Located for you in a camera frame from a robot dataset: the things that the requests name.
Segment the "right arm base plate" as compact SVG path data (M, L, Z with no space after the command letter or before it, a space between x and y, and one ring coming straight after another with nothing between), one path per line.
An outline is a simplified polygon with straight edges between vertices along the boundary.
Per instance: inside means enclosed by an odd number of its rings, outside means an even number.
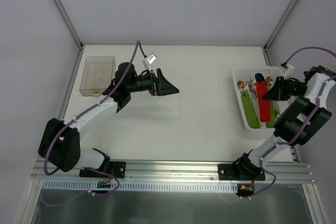
M260 167L255 165L242 164L218 164L217 165L219 180L239 180L239 181L265 181L266 177Z

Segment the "red paper napkin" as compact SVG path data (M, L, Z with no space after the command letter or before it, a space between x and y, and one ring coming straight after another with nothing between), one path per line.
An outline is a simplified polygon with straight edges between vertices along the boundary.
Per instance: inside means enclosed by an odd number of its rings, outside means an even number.
M268 92L265 81L256 81L257 99L259 106L259 116L261 122L271 121L271 106L270 101L263 99L263 96Z

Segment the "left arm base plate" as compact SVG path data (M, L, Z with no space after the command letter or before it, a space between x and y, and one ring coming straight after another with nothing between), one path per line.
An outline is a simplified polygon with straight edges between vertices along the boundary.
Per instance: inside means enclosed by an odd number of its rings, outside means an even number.
M124 178L126 172L126 162L111 161L107 166L105 173L111 174L116 178ZM84 169L79 172L79 177L82 178L107 178L105 175L94 173L90 170Z

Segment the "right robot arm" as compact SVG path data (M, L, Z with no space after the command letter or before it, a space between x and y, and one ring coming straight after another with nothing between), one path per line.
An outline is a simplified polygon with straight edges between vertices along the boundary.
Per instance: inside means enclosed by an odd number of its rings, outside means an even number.
M272 135L236 161L236 176L243 180L256 177L282 151L295 145L305 145L331 117L326 101L334 87L335 72L323 66L304 72L303 81L287 74L277 77L261 98L267 104L290 98L294 100L275 121Z

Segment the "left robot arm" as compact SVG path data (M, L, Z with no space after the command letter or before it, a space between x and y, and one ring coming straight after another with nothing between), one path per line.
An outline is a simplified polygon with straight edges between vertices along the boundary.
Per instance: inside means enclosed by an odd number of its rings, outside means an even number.
M80 141L99 122L121 111L130 102L132 93L143 91L159 97L179 93L179 89L163 76L161 69L137 74L132 63L124 62L118 66L115 78L103 91L100 101L72 119L50 119L38 149L38 155L45 160L45 174L51 175L47 163L52 163L62 172L78 167L99 177L107 175L110 157L96 148L82 148Z

